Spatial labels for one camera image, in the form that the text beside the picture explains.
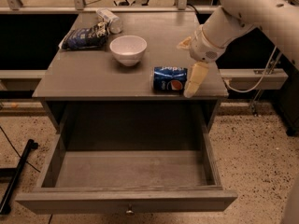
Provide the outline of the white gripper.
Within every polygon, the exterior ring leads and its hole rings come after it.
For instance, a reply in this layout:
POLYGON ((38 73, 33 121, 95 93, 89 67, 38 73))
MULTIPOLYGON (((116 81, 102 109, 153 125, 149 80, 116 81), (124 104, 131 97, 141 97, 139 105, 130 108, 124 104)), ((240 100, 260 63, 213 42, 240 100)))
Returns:
POLYGON ((178 43, 178 49, 189 50, 190 56, 201 61, 193 64, 188 71, 188 78, 184 88, 186 98, 193 97, 206 78, 209 70, 207 63, 213 63, 225 52, 224 48, 218 48, 208 41, 203 26, 199 25, 192 37, 188 36, 178 43))

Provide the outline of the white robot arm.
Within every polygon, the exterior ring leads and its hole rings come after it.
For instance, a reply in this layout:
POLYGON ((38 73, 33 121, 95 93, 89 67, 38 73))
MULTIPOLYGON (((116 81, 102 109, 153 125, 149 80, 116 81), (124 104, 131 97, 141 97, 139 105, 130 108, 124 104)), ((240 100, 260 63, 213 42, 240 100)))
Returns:
POLYGON ((235 39, 258 28, 293 64, 299 64, 299 7, 285 0, 220 0, 194 33, 179 43, 195 59, 184 96, 193 97, 215 62, 235 39))

